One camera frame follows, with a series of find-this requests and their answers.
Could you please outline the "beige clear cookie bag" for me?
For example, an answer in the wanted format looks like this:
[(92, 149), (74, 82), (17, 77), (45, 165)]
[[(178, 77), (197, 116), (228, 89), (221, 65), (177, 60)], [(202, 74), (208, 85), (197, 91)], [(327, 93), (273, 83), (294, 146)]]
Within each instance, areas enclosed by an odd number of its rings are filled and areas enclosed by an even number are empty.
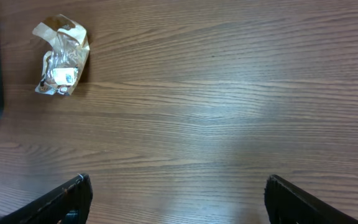
[(70, 96), (90, 53), (86, 29), (59, 14), (43, 20), (32, 34), (48, 42), (52, 48), (43, 57), (41, 81), (35, 91), (45, 95)]

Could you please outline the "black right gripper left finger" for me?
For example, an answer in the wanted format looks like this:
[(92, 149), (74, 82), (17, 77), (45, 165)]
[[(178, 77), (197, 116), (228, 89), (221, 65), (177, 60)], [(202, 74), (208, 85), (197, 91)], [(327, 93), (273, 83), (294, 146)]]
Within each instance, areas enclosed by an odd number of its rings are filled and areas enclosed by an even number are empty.
[(26, 206), (0, 217), (0, 224), (86, 224), (93, 199), (88, 174), (79, 174)]

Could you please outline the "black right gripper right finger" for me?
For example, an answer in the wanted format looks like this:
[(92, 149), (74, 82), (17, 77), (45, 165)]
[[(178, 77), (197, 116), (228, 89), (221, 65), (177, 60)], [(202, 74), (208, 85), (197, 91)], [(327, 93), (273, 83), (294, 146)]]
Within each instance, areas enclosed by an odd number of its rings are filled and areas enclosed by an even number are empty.
[(271, 224), (358, 224), (278, 175), (267, 179), (264, 203)]

